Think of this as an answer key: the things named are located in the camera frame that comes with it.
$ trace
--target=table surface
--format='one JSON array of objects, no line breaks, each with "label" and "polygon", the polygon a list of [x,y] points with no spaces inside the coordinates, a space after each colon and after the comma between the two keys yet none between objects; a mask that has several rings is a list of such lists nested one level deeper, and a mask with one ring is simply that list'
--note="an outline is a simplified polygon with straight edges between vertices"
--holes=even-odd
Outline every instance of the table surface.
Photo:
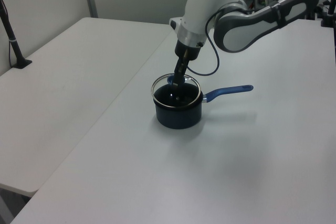
[{"label": "table surface", "polygon": [[[304,223],[336,219],[333,30],[298,20],[197,77],[203,104],[185,130],[160,125],[150,94],[176,64],[171,32],[13,224]],[[194,70],[214,68],[206,43]]]},{"label": "table surface", "polygon": [[84,18],[0,77],[0,187],[32,196],[169,34]]}]

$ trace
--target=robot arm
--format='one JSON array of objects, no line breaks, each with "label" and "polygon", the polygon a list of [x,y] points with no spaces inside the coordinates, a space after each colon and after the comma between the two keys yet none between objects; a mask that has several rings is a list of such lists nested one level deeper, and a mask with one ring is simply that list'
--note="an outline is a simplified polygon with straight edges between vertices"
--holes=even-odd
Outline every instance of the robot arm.
[{"label": "robot arm", "polygon": [[280,0],[251,15],[229,13],[216,23],[214,40],[226,52],[245,50],[260,37],[303,17],[323,1]]},{"label": "robot arm", "polygon": [[303,17],[324,0],[280,0],[248,15],[242,0],[188,0],[183,17],[172,18],[170,25],[177,33],[175,53],[179,57],[173,83],[179,85],[188,62],[195,60],[206,41],[207,31],[214,29],[214,41],[227,52],[239,52],[260,37]]}]

